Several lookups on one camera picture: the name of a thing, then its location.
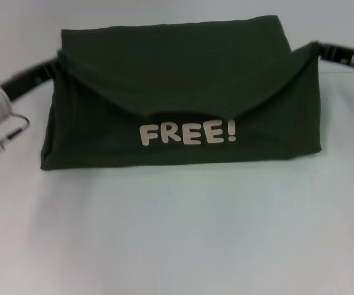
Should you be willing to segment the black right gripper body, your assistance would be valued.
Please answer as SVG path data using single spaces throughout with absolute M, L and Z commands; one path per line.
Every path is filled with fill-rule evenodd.
M 319 43 L 319 57 L 328 62 L 354 68 L 354 49 L 341 45 Z

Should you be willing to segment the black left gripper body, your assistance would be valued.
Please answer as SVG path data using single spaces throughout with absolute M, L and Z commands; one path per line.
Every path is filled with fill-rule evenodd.
M 41 84 L 53 80 L 58 67 L 57 58 L 43 61 L 36 66 L 13 75 L 10 79 L 0 84 L 0 88 L 8 99 L 13 102 Z

